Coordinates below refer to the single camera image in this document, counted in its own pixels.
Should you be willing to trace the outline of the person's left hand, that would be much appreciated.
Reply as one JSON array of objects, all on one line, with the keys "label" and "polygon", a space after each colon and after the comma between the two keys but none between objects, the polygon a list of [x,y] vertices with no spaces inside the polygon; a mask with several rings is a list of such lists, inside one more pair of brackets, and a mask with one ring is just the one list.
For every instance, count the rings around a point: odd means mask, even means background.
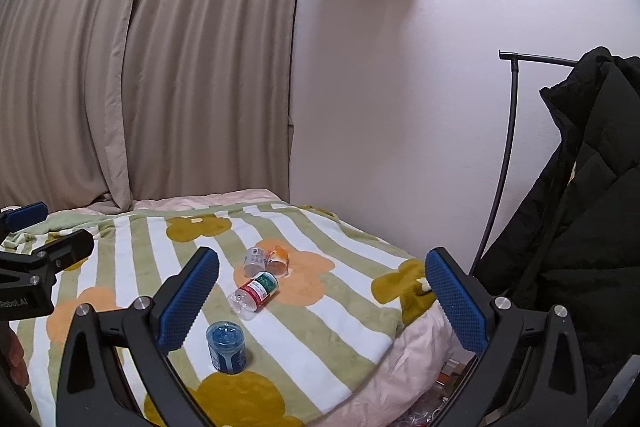
[{"label": "person's left hand", "polygon": [[29,375],[25,363],[25,352],[21,341],[8,323],[1,323],[1,351],[6,356],[12,381],[25,389],[29,384]]}]

